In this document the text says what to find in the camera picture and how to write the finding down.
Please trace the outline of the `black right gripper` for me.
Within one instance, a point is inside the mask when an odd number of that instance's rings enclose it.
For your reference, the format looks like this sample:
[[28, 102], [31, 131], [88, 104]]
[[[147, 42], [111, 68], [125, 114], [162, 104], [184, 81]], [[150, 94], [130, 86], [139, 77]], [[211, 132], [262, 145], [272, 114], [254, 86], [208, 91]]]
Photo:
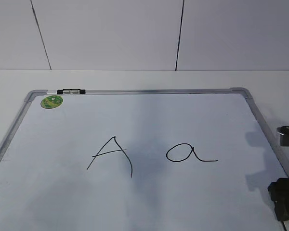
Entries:
[[289, 178], [279, 178], [268, 186], [271, 200], [274, 202], [274, 212], [278, 221], [289, 220]]

